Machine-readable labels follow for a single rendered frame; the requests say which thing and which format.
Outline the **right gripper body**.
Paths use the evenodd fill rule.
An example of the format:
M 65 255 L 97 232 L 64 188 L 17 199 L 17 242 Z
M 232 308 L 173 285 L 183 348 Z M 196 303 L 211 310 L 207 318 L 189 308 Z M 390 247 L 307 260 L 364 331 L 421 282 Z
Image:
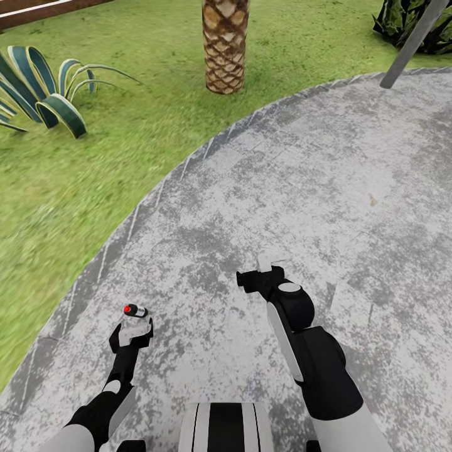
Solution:
M 264 282 L 269 278 L 284 279 L 284 269 L 279 266 L 272 266 L 269 272 L 250 271 L 242 273 L 242 285 L 246 293 L 259 292 L 262 293 Z

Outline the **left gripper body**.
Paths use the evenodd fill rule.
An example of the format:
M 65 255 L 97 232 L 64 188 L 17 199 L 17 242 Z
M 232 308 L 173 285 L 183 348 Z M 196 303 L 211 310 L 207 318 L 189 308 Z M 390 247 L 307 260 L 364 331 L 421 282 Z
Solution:
M 111 350 L 116 353 L 115 360 L 128 357 L 137 361 L 137 355 L 140 348 L 148 347 L 150 345 L 150 337 L 148 334 L 144 336 L 133 337 L 130 345 L 120 346 L 119 337 L 113 338 L 110 342 Z

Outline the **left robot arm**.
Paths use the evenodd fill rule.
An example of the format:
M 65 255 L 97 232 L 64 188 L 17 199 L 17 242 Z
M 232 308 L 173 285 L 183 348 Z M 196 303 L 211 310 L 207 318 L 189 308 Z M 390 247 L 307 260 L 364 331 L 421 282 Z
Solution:
M 110 336 L 111 350 L 116 353 L 103 392 L 88 405 L 82 405 L 70 422 L 37 452 L 99 452 L 131 410 L 136 388 L 130 381 L 140 348 L 150 345 L 153 324 L 126 327 L 118 324 Z

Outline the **insectifuge atomizer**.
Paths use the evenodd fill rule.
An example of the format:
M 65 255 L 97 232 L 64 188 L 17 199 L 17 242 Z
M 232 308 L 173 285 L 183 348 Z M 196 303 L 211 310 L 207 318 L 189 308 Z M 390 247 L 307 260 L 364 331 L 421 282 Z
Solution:
M 148 315 L 148 310 L 145 307 L 136 306 L 136 304 L 129 304 L 124 308 L 126 316 L 145 318 Z

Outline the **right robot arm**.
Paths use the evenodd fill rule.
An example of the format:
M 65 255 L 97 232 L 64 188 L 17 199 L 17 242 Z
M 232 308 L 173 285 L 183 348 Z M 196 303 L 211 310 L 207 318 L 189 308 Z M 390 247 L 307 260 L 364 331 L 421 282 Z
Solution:
M 301 386 L 321 452 L 394 452 L 349 376 L 339 342 L 322 326 L 311 327 L 315 309 L 300 284 L 272 263 L 289 259 L 279 250 L 257 255 L 256 271 L 236 272 L 246 293 L 259 292 L 294 381 Z

